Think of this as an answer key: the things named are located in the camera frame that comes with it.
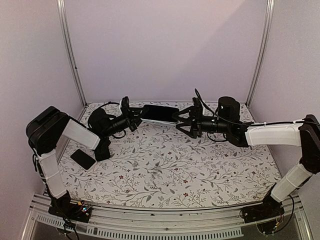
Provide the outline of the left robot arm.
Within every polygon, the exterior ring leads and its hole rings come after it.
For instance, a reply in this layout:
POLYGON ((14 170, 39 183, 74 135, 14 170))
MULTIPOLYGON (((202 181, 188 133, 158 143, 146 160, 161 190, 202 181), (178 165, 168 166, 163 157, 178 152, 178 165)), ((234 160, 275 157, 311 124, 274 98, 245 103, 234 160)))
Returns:
POLYGON ((84 125, 69 114, 50 106, 27 125, 25 133, 36 159, 37 170, 48 194, 57 200, 55 209, 63 217, 70 217, 75 210, 74 205, 63 198, 69 193, 59 169, 59 154, 65 151, 65 147, 60 147, 59 143, 78 143, 92 150, 98 162, 111 158, 110 137, 125 129, 135 131, 147 108, 122 106, 120 112, 119 116, 114 116, 99 107, 91 113, 87 125, 84 125))

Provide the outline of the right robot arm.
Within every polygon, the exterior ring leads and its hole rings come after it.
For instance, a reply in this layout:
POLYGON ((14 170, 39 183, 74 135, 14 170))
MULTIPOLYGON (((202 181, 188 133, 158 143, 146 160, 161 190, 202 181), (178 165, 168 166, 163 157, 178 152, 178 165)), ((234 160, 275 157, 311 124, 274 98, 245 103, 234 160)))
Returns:
POLYGON ((203 133, 219 133, 236 147, 285 145, 301 148, 299 162, 263 198, 258 208, 262 218, 269 218, 287 196, 320 172, 320 124, 314 115, 308 114, 294 121, 242 122, 240 103, 232 97, 220 97, 212 116, 203 114, 203 109, 209 107, 200 96, 192 101, 192 106, 172 115, 179 122, 176 128, 190 138, 199 138, 203 133))

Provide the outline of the black phone with white edge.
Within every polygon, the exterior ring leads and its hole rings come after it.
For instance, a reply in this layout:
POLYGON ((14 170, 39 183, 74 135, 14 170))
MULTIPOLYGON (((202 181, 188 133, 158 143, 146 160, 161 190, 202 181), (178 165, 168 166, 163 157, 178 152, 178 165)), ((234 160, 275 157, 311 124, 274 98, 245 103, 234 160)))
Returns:
POLYGON ((70 156, 70 158, 85 171, 89 171, 97 162, 94 158, 92 158, 90 155, 88 155, 81 149, 77 149, 70 156))

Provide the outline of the floral patterned table mat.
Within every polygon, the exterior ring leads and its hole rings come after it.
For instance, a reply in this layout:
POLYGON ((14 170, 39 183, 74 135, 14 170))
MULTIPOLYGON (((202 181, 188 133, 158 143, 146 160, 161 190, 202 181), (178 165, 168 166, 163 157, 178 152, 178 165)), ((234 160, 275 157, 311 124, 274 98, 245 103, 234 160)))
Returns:
POLYGON ((264 145, 235 147, 220 134, 192 139, 173 125, 144 121, 111 138, 110 159, 84 170, 69 141, 59 160, 70 196, 146 208, 208 208, 260 201, 281 174, 264 145))

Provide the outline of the front aluminium rail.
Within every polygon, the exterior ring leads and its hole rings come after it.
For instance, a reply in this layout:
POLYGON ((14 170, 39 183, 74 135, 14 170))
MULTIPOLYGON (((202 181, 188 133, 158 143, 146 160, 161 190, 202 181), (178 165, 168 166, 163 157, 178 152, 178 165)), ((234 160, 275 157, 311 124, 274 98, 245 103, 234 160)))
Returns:
POLYGON ((35 194, 23 240, 314 240, 298 195, 286 199, 283 214, 246 221, 242 205, 151 209, 93 204, 88 222, 65 225, 49 213, 50 199, 35 194))

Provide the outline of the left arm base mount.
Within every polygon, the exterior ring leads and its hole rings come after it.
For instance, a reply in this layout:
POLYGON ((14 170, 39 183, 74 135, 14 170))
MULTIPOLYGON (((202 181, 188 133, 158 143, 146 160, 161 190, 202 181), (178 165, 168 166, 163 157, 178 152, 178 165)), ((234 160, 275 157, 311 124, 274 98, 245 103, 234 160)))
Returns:
POLYGON ((83 201, 72 202, 51 202, 48 213, 57 217, 88 223, 92 214, 92 205, 83 201))

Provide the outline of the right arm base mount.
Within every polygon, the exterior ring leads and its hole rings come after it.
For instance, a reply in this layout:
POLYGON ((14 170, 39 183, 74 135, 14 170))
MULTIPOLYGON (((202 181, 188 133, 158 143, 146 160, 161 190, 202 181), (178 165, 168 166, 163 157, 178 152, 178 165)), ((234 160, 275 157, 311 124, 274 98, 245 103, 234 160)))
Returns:
POLYGON ((266 204, 257 204, 243 207, 239 216, 247 223, 259 222, 256 225, 258 231, 263 235, 272 235, 280 230, 280 224, 284 217, 284 208, 278 204, 272 208, 266 204))

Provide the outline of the left aluminium frame post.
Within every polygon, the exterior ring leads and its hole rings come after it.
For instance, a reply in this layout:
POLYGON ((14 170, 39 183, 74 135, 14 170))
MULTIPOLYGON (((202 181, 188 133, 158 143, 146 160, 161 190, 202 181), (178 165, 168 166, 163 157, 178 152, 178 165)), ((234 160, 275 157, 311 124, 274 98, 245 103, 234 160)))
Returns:
POLYGON ((75 84, 75 88, 76 88, 81 105, 83 107, 86 107, 88 105, 88 103, 86 100, 83 85, 81 83, 80 75, 78 72, 78 66, 77 66, 74 51, 73 51, 71 35, 70 35, 69 26, 68 26, 65 1, 64 0, 57 0, 56 3, 57 3, 57 11, 58 11, 58 16, 59 16, 59 21, 60 21, 60 27, 61 27, 61 31, 62 31, 62 37, 63 37, 65 49, 66 49, 68 62, 69 62, 70 69, 71 69, 71 74, 72 74, 73 81, 75 84))

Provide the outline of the aluminium frame post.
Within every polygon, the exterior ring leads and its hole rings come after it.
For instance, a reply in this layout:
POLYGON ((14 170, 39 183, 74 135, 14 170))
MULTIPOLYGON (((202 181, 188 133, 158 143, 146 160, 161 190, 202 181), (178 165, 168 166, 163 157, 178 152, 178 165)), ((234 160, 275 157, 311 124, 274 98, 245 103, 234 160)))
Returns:
POLYGON ((60 27, 61 27, 61 31, 62 31, 62 37, 63 37, 65 49, 66 49, 68 62, 69 62, 70 69, 71 69, 71 74, 72 74, 73 81, 75 84, 75 88, 76 88, 81 105, 83 107, 86 107, 88 105, 88 103, 86 100, 83 85, 81 83, 80 75, 78 72, 78 66, 77 66, 74 51, 73 51, 71 35, 70 35, 69 26, 68 26, 65 1, 64 0, 57 0, 56 3, 57 3, 57 11, 58 11, 58 16, 59 16, 59 21, 60 21, 60 27))
POLYGON ((250 107, 252 106, 254 95, 258 86, 261 70, 263 67, 264 58, 265 58, 268 41, 269 41, 269 36, 272 28, 274 7, 275 7, 275 1, 268 0, 266 3, 265 17, 263 22, 262 36, 261 36, 259 51, 257 55, 257 60, 254 67, 249 91, 245 101, 245 105, 247 106, 248 109, 250 109, 250 107))

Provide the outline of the right aluminium frame post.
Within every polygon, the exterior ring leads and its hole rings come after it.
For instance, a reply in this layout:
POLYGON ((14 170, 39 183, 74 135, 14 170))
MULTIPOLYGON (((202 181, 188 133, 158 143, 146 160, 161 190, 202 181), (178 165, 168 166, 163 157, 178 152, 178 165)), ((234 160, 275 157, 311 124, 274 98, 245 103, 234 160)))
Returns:
POLYGON ((252 106, 254 95, 258 86, 261 70, 263 67, 264 58, 265 58, 268 41, 269 41, 269 36, 272 28, 274 7, 275 7, 275 1, 268 0, 266 3, 265 17, 263 22, 262 36, 261 36, 259 51, 257 55, 257 60, 254 67, 249 91, 245 101, 245 105, 247 106, 248 109, 250 109, 250 107, 252 106))

